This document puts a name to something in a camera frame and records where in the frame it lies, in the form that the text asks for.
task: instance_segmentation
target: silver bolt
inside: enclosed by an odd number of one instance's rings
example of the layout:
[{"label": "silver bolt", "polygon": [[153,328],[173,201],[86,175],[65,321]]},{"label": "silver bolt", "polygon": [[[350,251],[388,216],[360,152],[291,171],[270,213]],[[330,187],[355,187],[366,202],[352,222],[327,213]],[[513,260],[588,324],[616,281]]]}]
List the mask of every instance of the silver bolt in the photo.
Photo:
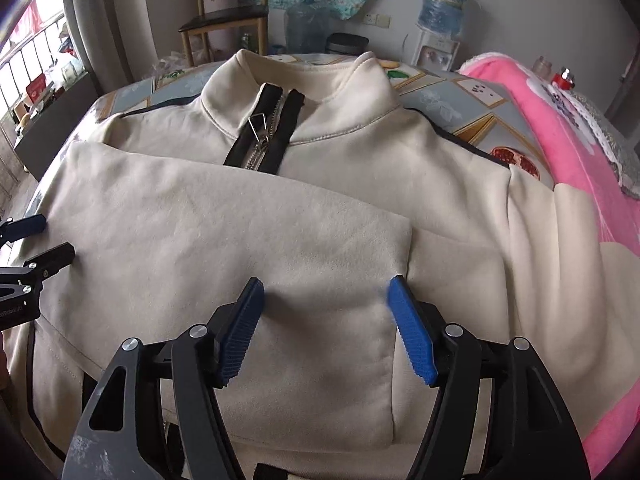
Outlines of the silver bolt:
[{"label": "silver bolt", "polygon": [[444,331],[451,337],[460,337],[465,333],[461,326],[455,324],[447,325]]},{"label": "silver bolt", "polygon": [[138,346],[138,340],[135,337],[130,337],[124,343],[122,343],[122,349],[125,352],[129,352]]},{"label": "silver bolt", "polygon": [[191,337],[193,337],[194,339],[197,339],[199,337],[203,337],[206,334],[207,334],[207,327],[204,326],[204,325],[192,326],[191,330],[189,330],[189,335]]},{"label": "silver bolt", "polygon": [[516,339],[513,340],[513,345],[518,349],[518,350],[529,350],[529,347],[531,346],[529,344],[529,341],[527,341],[526,339],[524,339],[523,337],[517,337]]}]

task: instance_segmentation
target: zipper teeth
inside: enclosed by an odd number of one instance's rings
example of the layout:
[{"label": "zipper teeth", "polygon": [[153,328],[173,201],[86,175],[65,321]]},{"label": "zipper teeth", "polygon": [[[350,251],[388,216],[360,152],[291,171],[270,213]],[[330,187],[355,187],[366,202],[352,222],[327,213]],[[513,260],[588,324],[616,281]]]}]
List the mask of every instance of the zipper teeth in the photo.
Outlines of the zipper teeth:
[{"label": "zipper teeth", "polygon": [[287,96],[283,92],[280,98],[278,99],[278,103],[276,104],[276,107],[273,110],[273,114],[271,114],[271,119],[269,121],[269,127],[267,130],[267,142],[259,143],[256,141],[254,150],[252,151],[252,154],[249,157],[249,160],[247,161],[245,169],[251,170],[251,171],[255,171],[257,169],[258,164],[262,160],[262,155],[264,154],[266,148],[269,145],[269,141],[271,140],[271,138],[273,137],[273,134],[275,133],[278,116],[282,111],[282,107],[284,106],[284,101],[286,100],[286,98]]}]

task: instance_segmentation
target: wooden chair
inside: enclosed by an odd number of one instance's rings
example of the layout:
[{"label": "wooden chair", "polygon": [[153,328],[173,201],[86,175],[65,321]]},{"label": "wooden chair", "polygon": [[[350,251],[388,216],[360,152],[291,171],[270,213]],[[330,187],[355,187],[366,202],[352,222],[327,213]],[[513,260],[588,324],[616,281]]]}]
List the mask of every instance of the wooden chair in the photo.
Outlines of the wooden chair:
[{"label": "wooden chair", "polygon": [[256,25],[258,27],[258,52],[261,56],[267,54],[267,22],[269,15],[269,0],[261,0],[260,5],[233,7],[215,12],[204,12],[204,0],[198,0],[198,16],[193,18],[178,30],[182,35],[184,53],[187,55],[189,66],[193,65],[190,36],[201,36],[207,62],[211,61],[209,37],[207,32],[221,28],[242,27]]}]

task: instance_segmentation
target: beige jacket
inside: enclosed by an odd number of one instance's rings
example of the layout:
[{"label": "beige jacket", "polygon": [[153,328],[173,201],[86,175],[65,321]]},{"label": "beige jacket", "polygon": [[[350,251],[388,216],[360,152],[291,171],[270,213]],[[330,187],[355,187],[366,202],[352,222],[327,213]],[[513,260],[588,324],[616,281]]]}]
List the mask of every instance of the beige jacket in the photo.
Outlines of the beige jacket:
[{"label": "beige jacket", "polygon": [[[266,82],[306,96],[278,176],[222,166]],[[598,243],[591,198],[439,138],[401,108],[372,54],[311,67],[240,51],[193,103],[105,121],[49,176],[48,229],[17,263],[63,241],[78,255],[46,282],[36,324],[34,405],[60,449],[82,373],[97,378],[127,337],[206,321],[250,276],[266,309],[218,394],[247,476],[257,462],[307,478],[406,476],[436,391],[413,374],[386,307],[396,274],[478,338],[526,336],[583,437],[640,376],[640,262]],[[26,329],[5,337],[20,397]]]}]

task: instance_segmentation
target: wall socket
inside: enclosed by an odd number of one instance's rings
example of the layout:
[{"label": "wall socket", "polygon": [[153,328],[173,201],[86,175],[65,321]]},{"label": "wall socket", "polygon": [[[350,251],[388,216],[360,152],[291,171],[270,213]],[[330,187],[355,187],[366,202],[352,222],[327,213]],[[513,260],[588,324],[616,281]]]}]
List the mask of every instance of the wall socket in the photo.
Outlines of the wall socket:
[{"label": "wall socket", "polygon": [[375,25],[377,27],[389,28],[391,23],[391,16],[386,14],[373,14],[372,12],[365,14],[362,19],[362,23],[365,25]]}]

